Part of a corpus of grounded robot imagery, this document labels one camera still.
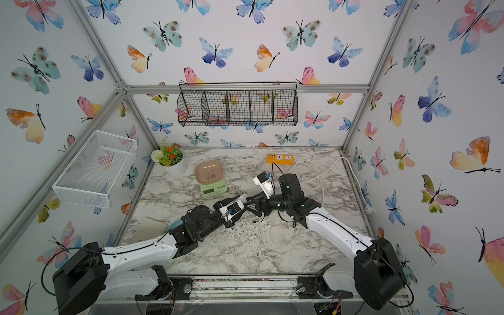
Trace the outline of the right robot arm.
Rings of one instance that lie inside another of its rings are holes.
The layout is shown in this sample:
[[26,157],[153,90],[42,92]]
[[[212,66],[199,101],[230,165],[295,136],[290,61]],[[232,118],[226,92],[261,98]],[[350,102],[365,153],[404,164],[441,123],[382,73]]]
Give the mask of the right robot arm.
[[322,298],[337,298],[341,293],[356,293],[369,307],[380,311],[408,283],[398,256],[389,241],[367,237],[332,216],[321,203],[305,196],[295,174],[280,176],[280,193],[273,187],[272,176],[261,173],[254,178],[261,192],[242,195],[236,200],[238,211],[250,211],[260,216],[272,211],[284,212],[291,224],[300,224],[316,232],[334,245],[352,263],[353,273],[340,276],[330,263],[314,276],[314,289],[304,289],[299,295],[315,293]]

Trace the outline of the green electronic kitchen scale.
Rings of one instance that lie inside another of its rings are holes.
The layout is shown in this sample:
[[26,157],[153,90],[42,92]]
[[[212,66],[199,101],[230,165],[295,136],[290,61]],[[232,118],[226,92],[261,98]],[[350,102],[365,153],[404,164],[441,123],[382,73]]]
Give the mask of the green electronic kitchen scale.
[[224,178],[212,183],[200,184],[200,191],[203,199],[211,199],[223,195],[227,192],[227,184]]

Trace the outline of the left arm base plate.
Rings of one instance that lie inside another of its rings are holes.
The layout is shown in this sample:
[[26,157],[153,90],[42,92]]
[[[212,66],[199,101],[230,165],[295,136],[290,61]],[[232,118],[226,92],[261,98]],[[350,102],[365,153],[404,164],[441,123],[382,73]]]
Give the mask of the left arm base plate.
[[194,284],[193,278],[169,278],[162,280],[154,290],[147,295],[135,295],[136,301],[188,301]]

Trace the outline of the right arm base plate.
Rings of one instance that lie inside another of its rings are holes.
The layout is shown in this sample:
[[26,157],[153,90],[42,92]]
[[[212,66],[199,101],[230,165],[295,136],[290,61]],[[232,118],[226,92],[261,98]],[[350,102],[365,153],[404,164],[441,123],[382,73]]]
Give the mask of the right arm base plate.
[[344,290],[332,290],[323,278],[300,276],[297,278],[295,294],[300,299],[352,299],[353,293]]

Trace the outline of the orange power strip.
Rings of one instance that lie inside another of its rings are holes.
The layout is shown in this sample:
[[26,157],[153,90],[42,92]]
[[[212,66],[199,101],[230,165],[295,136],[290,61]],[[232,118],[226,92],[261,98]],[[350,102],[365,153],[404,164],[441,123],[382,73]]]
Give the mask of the orange power strip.
[[293,165],[294,157],[292,155],[285,154],[267,154],[266,162],[268,164]]

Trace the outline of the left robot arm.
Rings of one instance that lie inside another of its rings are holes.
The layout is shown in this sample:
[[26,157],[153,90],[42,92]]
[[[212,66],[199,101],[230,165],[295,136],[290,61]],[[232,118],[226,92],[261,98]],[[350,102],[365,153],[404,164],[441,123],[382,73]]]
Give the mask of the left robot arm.
[[211,211],[189,210],[161,236],[118,247],[86,244],[53,275],[59,314],[79,314],[97,301],[133,297],[136,301],[173,299],[175,285],[164,264],[182,257],[239,214],[245,195],[226,198]]

